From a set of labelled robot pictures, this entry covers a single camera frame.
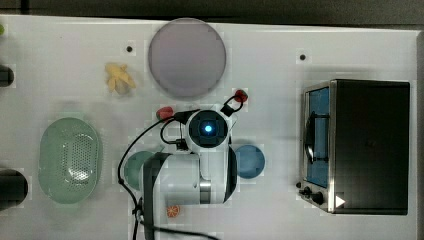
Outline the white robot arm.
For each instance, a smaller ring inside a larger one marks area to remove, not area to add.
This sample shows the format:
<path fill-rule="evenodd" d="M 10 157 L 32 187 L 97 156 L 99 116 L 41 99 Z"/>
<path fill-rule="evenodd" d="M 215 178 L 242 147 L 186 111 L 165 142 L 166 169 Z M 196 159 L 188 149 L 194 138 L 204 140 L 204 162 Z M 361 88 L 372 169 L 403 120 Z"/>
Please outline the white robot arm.
<path fill-rule="evenodd" d="M 237 186 L 237 160 L 231 148 L 235 111 L 215 105 L 177 112 L 173 119 L 185 129 L 175 153 L 156 152 L 139 173 L 145 240 L 160 240 L 167 227 L 166 209 L 173 205 L 225 203 Z"/>

